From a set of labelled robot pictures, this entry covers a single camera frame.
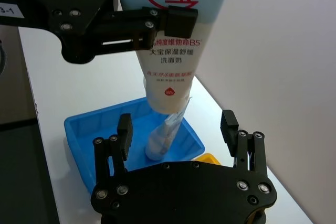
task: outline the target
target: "white wall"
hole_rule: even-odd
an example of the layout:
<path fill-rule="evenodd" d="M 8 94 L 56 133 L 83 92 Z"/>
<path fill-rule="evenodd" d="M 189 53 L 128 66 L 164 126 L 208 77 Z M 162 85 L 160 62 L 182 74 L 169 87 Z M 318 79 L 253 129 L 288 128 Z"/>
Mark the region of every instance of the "white wall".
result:
<path fill-rule="evenodd" d="M 7 64 L 0 76 L 0 124 L 36 117 L 17 27 L 0 26 Z"/>
<path fill-rule="evenodd" d="M 197 76 L 265 133 L 269 167 L 308 216 L 335 223 L 336 0 L 225 0 Z"/>

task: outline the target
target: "screw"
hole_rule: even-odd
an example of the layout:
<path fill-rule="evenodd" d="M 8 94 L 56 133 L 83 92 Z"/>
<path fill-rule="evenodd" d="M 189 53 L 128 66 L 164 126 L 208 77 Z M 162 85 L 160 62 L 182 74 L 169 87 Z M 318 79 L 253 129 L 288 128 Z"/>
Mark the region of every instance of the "screw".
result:
<path fill-rule="evenodd" d="M 254 136 L 257 137 L 257 138 L 262 138 L 263 137 L 263 135 L 261 135 L 260 133 L 256 133 L 256 134 L 254 134 Z"/>
<path fill-rule="evenodd" d="M 264 184 L 260 184 L 260 185 L 258 186 L 258 188 L 259 188 L 259 190 L 260 190 L 261 192 L 263 192 L 264 194 L 269 194 L 269 193 L 270 193 L 268 186 L 266 186 L 266 185 L 264 185 Z"/>
<path fill-rule="evenodd" d="M 63 23 L 61 24 L 61 30 L 62 31 L 69 31 L 72 29 L 72 24 L 69 23 Z"/>
<path fill-rule="evenodd" d="M 239 135 L 246 136 L 246 133 L 244 131 L 239 131 Z"/>
<path fill-rule="evenodd" d="M 151 10 L 149 11 L 149 13 L 152 14 L 153 16 L 156 16 L 157 14 L 159 14 L 159 13 L 157 12 L 157 10 L 154 10 L 154 9 L 151 9 Z"/>
<path fill-rule="evenodd" d="M 154 23 L 150 22 L 150 21 L 147 21 L 147 22 L 145 22 L 145 26 L 148 27 L 148 28 L 153 28 L 154 27 Z"/>
<path fill-rule="evenodd" d="M 103 142 L 101 138 L 95 140 L 96 144 L 100 144 L 101 142 Z"/>
<path fill-rule="evenodd" d="M 107 191 L 106 190 L 99 190 L 97 193 L 96 193 L 96 198 L 97 199 L 105 199 L 107 197 Z"/>
<path fill-rule="evenodd" d="M 169 164 L 163 164 L 163 168 L 168 170 L 170 168 Z"/>
<path fill-rule="evenodd" d="M 62 16 L 62 14 L 63 14 L 63 13 L 62 13 L 61 10 L 54 10 L 54 11 L 53 11 L 53 15 L 54 15 L 54 16 Z"/>
<path fill-rule="evenodd" d="M 117 208 L 119 208 L 119 207 L 120 207 L 119 202 L 115 201 L 115 202 L 112 203 L 112 208 L 113 208 L 113 209 L 117 209 Z"/>
<path fill-rule="evenodd" d="M 127 186 L 118 186 L 117 194 L 125 195 L 127 192 L 128 192 L 128 187 Z"/>
<path fill-rule="evenodd" d="M 79 10 L 73 9 L 70 11 L 69 15 L 72 17 L 79 17 L 81 15 L 81 12 Z"/>
<path fill-rule="evenodd" d="M 243 191 L 247 191 L 248 190 L 248 186 L 247 186 L 247 184 L 244 181 L 238 181 L 237 182 L 237 187 L 240 190 L 243 190 Z"/>

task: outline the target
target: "blue bin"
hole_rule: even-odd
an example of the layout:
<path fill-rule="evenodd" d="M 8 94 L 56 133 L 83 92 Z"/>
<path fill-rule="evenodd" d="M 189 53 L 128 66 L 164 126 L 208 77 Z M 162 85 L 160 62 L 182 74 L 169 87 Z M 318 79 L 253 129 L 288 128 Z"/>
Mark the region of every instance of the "blue bin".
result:
<path fill-rule="evenodd" d="M 131 113 L 133 122 L 133 140 L 125 162 L 125 167 L 129 171 L 162 162 L 189 161 L 201 155 L 205 150 L 194 130 L 183 119 L 176 138 L 164 159 L 161 161 L 148 159 L 145 147 L 149 134 L 166 119 L 167 115 L 153 111 L 146 98 L 69 117 L 64 121 L 68 144 L 81 178 L 90 193 L 96 184 L 92 141 L 98 136 L 108 138 L 116 134 L 119 116 L 124 113 Z M 109 159 L 109 165 L 111 174 L 114 174 L 111 159 Z"/>

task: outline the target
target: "white table surface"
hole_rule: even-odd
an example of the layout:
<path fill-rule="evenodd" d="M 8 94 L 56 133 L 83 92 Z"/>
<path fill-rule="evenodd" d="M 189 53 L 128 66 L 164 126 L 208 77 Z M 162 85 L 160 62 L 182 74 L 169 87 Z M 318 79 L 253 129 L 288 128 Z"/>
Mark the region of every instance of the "white table surface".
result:
<path fill-rule="evenodd" d="M 30 28 L 19 28 L 19 32 L 60 222 L 99 224 L 100 214 L 91 207 L 63 123 L 72 115 L 144 97 L 143 74 L 135 52 L 97 56 L 88 64 L 73 65 L 63 60 L 55 35 Z M 221 108 L 197 78 L 191 96 L 185 118 L 204 143 L 205 151 L 222 165 L 232 166 L 219 129 Z M 312 223 L 270 170 L 268 176 L 278 199 L 266 211 L 267 223 Z"/>

